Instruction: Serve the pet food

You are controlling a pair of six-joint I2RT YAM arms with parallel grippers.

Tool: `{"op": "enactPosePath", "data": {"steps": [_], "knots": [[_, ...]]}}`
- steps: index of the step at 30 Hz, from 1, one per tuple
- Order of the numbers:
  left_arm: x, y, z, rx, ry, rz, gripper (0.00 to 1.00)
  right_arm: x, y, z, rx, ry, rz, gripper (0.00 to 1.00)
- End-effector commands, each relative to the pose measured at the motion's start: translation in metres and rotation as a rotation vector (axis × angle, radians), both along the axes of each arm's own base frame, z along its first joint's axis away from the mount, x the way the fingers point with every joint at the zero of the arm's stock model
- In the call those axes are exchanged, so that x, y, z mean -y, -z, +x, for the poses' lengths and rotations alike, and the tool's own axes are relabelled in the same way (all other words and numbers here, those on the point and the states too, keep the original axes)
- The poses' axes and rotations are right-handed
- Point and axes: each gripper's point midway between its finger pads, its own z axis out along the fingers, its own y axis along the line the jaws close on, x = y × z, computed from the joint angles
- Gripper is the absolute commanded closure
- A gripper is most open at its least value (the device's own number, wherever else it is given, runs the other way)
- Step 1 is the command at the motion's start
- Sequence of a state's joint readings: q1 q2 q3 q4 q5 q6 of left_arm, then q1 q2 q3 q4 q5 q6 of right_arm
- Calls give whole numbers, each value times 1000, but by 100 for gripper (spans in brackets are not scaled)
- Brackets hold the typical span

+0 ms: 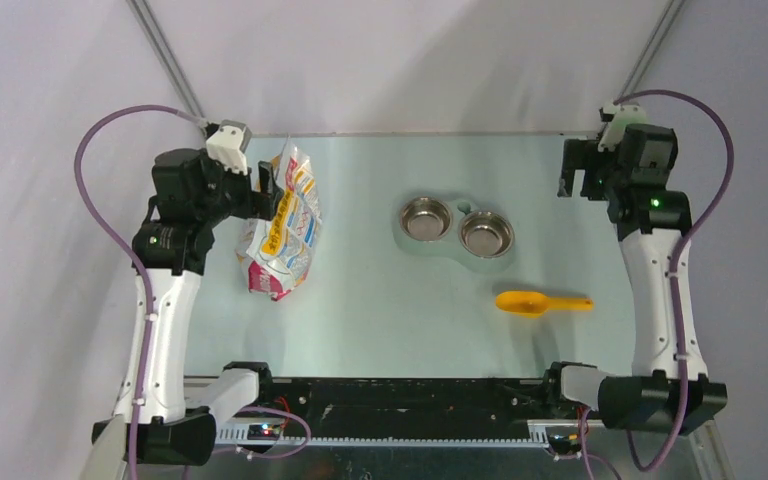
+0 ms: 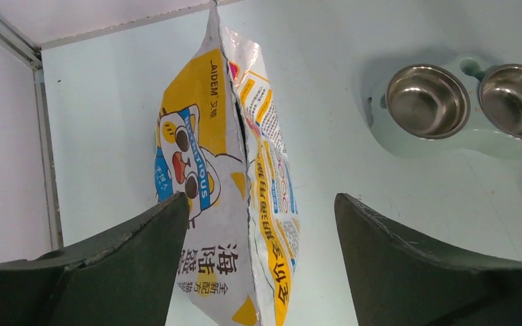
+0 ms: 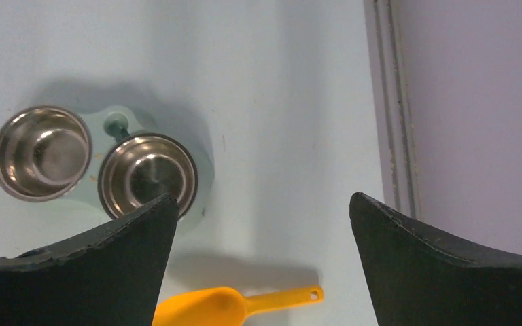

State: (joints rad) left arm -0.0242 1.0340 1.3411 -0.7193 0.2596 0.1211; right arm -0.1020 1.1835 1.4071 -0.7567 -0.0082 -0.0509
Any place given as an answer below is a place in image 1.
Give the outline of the pet food bag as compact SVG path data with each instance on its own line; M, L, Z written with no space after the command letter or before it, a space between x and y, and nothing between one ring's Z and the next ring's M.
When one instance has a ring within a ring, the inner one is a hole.
M279 301L308 276L322 227L311 157L292 140L270 164L283 195L273 220L245 220L236 258L247 289Z

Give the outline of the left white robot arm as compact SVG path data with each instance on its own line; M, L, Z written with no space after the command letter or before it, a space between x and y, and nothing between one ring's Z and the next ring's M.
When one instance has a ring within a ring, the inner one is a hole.
M131 464L202 466L219 427L238 411L259 417L275 406L264 362L231 362L199 395L185 396L191 314L213 230L230 217L271 220L284 195L273 163L259 162L258 176L253 184L250 172L228 170L205 150L176 149L155 160L156 193L129 251L137 270L137 325L114 410L128 429Z

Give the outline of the yellow plastic scoop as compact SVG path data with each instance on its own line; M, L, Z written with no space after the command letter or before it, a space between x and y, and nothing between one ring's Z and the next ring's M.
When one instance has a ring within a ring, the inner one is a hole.
M526 318L539 318L553 311L592 311L594 302L585 297L557 297L535 291L506 291L495 297L497 309Z

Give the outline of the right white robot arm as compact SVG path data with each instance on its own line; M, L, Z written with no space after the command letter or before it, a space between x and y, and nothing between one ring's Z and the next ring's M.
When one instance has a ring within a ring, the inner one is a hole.
M667 187L677 155L675 132L648 124L627 126L613 147L597 139L564 142L558 195L571 196L582 171L581 196L606 202L631 285L635 345L625 376L553 363L541 392L553 417L589 407L609 429L688 435L727 404L727 387L710 380L695 335L690 202Z

